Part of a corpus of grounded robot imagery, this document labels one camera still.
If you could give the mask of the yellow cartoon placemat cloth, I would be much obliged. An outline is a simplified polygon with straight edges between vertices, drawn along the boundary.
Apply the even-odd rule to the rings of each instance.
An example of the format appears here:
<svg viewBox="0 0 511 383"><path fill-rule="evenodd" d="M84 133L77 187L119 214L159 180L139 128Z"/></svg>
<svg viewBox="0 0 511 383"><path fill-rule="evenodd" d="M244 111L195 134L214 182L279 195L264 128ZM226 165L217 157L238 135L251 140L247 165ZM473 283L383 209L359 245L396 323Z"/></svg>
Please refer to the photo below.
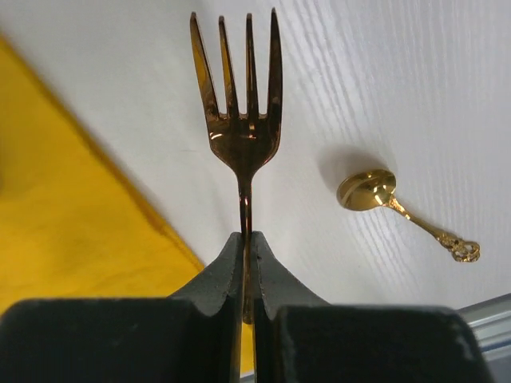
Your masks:
<svg viewBox="0 0 511 383"><path fill-rule="evenodd" d="M173 227L1 43L1 308L164 296L204 269Z"/></svg>

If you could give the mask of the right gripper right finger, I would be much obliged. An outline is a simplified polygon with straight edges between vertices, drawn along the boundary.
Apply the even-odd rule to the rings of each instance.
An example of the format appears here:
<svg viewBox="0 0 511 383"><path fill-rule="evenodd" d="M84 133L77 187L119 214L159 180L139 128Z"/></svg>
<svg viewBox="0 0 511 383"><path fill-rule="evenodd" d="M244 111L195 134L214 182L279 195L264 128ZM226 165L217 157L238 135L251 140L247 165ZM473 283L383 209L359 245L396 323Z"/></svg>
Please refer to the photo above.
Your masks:
<svg viewBox="0 0 511 383"><path fill-rule="evenodd" d="M441 306L330 304L252 234L258 382L490 382L477 340Z"/></svg>

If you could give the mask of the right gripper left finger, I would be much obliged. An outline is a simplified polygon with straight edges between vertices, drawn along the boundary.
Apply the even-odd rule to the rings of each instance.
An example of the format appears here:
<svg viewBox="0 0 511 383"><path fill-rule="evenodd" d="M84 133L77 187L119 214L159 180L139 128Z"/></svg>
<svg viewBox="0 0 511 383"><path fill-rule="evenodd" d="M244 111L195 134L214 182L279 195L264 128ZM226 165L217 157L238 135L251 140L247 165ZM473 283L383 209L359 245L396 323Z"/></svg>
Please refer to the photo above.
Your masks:
<svg viewBox="0 0 511 383"><path fill-rule="evenodd" d="M165 298L31 298L1 316L4 382L237 382L242 236Z"/></svg>

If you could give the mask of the gold spoon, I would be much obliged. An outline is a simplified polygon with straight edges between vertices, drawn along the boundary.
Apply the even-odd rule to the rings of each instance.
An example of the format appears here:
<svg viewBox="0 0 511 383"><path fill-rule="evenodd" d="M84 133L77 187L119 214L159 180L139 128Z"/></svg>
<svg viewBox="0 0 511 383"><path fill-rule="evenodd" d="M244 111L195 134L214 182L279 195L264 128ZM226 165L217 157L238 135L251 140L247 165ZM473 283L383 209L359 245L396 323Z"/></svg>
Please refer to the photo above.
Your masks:
<svg viewBox="0 0 511 383"><path fill-rule="evenodd" d="M481 256L480 245L474 241L435 227L410 213L395 196L396 176L386 169L373 169L347 177L337 191L340 205L350 211L369 211L388 207L432 235L459 263L475 263Z"/></svg>

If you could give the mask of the rose gold fork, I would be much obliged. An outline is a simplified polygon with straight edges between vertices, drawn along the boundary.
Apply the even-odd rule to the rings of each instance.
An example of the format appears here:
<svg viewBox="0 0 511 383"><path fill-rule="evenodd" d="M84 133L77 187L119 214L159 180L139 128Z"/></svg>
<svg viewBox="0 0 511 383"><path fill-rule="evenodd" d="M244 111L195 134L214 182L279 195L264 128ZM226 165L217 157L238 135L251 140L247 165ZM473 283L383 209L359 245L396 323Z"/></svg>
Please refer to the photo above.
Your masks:
<svg viewBox="0 0 511 383"><path fill-rule="evenodd" d="M226 111L216 99L207 54L196 13L191 13L190 34L196 77L203 104L212 153L236 175L240 202L240 227L244 240L243 322L253 323L251 288L252 181L254 175L279 149L283 114L283 59L276 10L271 11L267 111L259 111L256 56L252 16L246 17L247 112L241 113L236 94L232 59L223 17L219 17L220 51L223 66Z"/></svg>

